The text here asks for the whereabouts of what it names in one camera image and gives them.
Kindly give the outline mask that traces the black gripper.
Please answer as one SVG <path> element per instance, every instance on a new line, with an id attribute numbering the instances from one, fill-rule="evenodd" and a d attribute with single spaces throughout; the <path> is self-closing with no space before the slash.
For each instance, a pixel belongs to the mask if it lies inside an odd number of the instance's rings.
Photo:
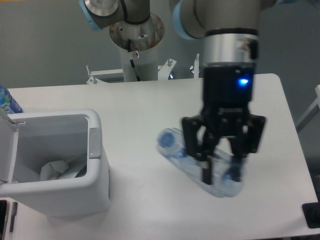
<path id="1" fill-rule="evenodd" d="M 236 183 L 242 181 L 243 165 L 248 154 L 259 148 L 266 117 L 250 114 L 255 65 L 214 65 L 203 71 L 203 108 L 201 115 L 181 120 L 185 153 L 195 158 L 201 168 L 200 180 L 212 185 L 213 156 L 219 139 L 227 137 L 233 157 L 226 174 Z M 240 109 L 240 118 L 231 119 L 222 127 L 220 109 Z"/>

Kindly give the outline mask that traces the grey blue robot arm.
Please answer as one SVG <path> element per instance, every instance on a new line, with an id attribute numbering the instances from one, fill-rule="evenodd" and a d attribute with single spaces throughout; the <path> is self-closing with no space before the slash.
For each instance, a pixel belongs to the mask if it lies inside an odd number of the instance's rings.
<path id="1" fill-rule="evenodd" d="M 161 29 L 154 24 L 148 0 L 81 0 L 91 28 L 109 28 L 125 50 L 135 81 L 147 69 L 142 52 L 155 47 Z M 261 12 L 273 0 L 174 0 L 172 17 L 184 39 L 202 39 L 203 107 L 181 120 L 186 154 L 201 167 L 203 183 L 213 183 L 213 156 L 221 139 L 230 143 L 232 166 L 227 174 L 239 182 L 245 158 L 258 150 L 266 118 L 250 112 L 259 57 Z"/>

